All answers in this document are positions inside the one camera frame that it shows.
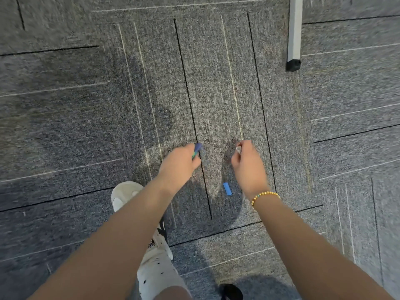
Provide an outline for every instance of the forearm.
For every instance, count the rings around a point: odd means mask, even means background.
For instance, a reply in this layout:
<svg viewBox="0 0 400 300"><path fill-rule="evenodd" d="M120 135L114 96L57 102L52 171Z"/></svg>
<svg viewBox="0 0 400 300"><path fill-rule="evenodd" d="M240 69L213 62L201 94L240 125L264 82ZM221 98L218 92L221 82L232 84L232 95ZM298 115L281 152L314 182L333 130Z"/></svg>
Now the forearm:
<svg viewBox="0 0 400 300"><path fill-rule="evenodd" d="M155 178L41 286L31 299L124 299L174 192Z"/></svg>
<svg viewBox="0 0 400 300"><path fill-rule="evenodd" d="M304 299L392 299L275 195L254 207Z"/></svg>

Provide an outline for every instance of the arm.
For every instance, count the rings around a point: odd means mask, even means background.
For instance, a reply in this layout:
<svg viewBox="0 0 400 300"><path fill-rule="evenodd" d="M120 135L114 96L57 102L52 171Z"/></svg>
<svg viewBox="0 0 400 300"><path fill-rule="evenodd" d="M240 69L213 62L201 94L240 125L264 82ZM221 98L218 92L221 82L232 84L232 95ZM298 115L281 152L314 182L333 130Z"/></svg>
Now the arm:
<svg viewBox="0 0 400 300"><path fill-rule="evenodd" d="M238 183L246 197L269 191L262 160L250 141L232 157ZM264 226L304 299L392 299L371 277L314 232L275 195L254 203Z"/></svg>
<svg viewBox="0 0 400 300"><path fill-rule="evenodd" d="M200 165L194 144L174 149L156 178L113 214L29 299L125 299L168 204Z"/></svg>

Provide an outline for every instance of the hand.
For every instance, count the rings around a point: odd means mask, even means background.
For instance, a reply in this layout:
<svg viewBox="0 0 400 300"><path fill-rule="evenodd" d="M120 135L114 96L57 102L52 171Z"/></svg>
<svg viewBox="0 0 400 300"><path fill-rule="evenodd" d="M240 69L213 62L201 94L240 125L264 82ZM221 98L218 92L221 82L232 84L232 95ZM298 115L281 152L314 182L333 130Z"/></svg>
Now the hand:
<svg viewBox="0 0 400 300"><path fill-rule="evenodd" d="M271 191L264 164L253 143L243 140L237 146L242 146L242 152L239 154L235 151L231 159L232 166L236 180L248 200L260 192Z"/></svg>
<svg viewBox="0 0 400 300"><path fill-rule="evenodd" d="M163 160L157 177L162 179L169 191L175 195L190 179L193 171L201 164L199 155L192 160L194 144L175 148Z"/></svg>

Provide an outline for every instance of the sneaker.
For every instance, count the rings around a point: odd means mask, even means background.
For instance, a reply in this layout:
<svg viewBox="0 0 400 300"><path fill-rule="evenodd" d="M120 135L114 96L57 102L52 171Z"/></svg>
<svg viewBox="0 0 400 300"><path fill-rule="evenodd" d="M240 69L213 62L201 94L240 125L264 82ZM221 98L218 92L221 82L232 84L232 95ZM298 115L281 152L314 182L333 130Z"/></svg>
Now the sneaker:
<svg viewBox="0 0 400 300"><path fill-rule="evenodd" d="M142 190L142 188L142 185L133 181L125 181L114 187L111 193L111 204L114 212L117 212L121 207L127 204L129 200L131 200ZM167 244L167 232L165 230L164 219L161 218L161 221L153 234L153 238L151 239L140 264L142 265L163 251L167 252L169 259L172 261L173 255Z"/></svg>

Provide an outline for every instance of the right hand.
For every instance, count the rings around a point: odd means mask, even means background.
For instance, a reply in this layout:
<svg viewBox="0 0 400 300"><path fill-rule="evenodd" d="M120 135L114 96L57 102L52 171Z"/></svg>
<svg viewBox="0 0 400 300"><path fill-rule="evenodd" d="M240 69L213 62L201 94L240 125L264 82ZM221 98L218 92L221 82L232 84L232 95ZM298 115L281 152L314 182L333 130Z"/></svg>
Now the right hand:
<svg viewBox="0 0 400 300"><path fill-rule="evenodd" d="M242 152L237 151L232 156L232 166L242 191L252 200L263 191L271 191L268 185L264 164L256 148L250 140L243 140L237 144L242 146Z"/></svg>

